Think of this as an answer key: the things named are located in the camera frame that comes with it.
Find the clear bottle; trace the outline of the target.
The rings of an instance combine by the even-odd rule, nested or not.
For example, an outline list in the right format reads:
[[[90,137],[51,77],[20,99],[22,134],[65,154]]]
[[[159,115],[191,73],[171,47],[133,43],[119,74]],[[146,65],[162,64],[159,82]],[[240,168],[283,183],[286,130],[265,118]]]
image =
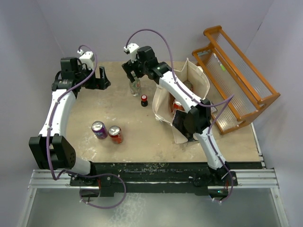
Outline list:
[[[130,92],[132,96],[139,96],[141,93],[141,82],[139,78],[134,78],[134,82],[129,82]]]

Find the red can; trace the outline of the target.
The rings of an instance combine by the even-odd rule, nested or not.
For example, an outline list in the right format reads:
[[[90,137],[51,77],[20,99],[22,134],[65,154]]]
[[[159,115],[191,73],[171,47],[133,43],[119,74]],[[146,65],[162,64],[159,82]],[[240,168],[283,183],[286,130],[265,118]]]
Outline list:
[[[175,99],[173,102],[173,113],[175,113],[177,110],[184,111],[184,107]]]
[[[116,125],[109,128],[108,135],[114,144],[120,144],[124,140],[121,128]]]
[[[184,85],[190,90],[193,91],[193,85],[189,81],[184,81]]]

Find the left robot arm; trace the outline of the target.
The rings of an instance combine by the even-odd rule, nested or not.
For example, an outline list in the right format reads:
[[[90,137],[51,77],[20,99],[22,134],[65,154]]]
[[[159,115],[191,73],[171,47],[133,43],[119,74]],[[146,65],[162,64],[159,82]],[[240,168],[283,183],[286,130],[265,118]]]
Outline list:
[[[104,67],[95,75],[95,54],[87,51],[77,57],[60,60],[61,70],[52,83],[52,99],[46,121],[38,136],[29,139],[29,147],[40,169],[65,170],[81,175],[86,185],[97,181],[91,163],[76,156],[75,149],[66,139],[66,128],[73,104],[81,88],[105,90],[111,83]]]

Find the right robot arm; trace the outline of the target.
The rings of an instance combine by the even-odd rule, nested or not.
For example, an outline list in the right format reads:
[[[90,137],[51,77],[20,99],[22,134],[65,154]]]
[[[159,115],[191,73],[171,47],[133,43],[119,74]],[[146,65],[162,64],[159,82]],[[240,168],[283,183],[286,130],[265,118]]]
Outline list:
[[[139,47],[137,44],[131,43],[124,47],[124,52],[130,55],[130,60],[122,67],[131,82],[134,82],[133,75],[137,78],[146,75],[180,102],[186,113],[183,125],[200,142],[211,173],[211,181],[216,185],[223,184],[227,180],[230,170],[213,137],[209,101],[190,91],[176,77],[171,66],[165,62],[158,62],[151,47]]]

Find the small dark red-capped bottle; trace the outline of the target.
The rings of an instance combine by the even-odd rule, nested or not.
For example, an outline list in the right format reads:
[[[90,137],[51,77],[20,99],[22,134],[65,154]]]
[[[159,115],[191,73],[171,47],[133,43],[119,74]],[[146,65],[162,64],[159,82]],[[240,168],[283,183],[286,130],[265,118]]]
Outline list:
[[[148,105],[148,97],[146,95],[141,96],[141,106],[146,107]]]

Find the purple soda can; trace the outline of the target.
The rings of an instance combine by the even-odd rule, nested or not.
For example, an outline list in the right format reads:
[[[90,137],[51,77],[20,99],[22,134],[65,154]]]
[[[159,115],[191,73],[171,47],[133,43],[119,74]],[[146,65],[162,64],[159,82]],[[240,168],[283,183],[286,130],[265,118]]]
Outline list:
[[[105,124],[101,121],[93,122],[91,129],[98,139],[105,139],[108,136]]]

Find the green-capped marker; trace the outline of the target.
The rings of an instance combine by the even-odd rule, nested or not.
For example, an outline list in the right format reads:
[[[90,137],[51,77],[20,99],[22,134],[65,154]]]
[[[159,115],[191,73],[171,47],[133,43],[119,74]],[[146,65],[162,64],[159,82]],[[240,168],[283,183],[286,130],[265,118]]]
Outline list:
[[[221,61],[219,60],[219,58],[217,57],[217,55],[215,53],[213,53],[213,55],[214,55],[215,59],[217,60],[218,64],[220,65],[222,71],[225,71],[226,69],[225,69],[224,65],[221,63]]]

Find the orange wooden rack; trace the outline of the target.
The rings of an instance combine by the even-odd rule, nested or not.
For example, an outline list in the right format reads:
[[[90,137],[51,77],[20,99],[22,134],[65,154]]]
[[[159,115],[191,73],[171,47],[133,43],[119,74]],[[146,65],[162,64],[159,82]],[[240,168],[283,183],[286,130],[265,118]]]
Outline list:
[[[225,100],[233,96],[222,114],[218,111],[212,113],[220,134],[224,135],[251,124],[280,97],[280,93],[221,26],[207,28],[203,34],[209,44],[194,50],[192,55],[208,77],[215,97]],[[225,71],[222,71],[213,53],[224,65]]]

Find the aluminium rail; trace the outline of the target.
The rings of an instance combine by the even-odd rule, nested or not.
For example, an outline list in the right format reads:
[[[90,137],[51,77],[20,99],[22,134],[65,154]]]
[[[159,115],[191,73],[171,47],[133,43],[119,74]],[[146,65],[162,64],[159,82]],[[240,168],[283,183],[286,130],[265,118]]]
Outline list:
[[[63,173],[59,180],[54,180],[49,170],[33,170],[29,185],[30,189],[80,189],[81,186],[71,186],[71,177],[67,173]]]

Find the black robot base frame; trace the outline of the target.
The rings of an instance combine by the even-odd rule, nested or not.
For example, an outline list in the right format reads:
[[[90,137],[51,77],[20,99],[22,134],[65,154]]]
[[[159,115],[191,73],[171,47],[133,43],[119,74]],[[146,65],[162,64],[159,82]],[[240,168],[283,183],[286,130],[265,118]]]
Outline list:
[[[116,193],[190,193],[225,198],[238,185],[229,166],[212,170],[205,162],[92,163],[87,176],[66,171],[70,186],[100,197]]]

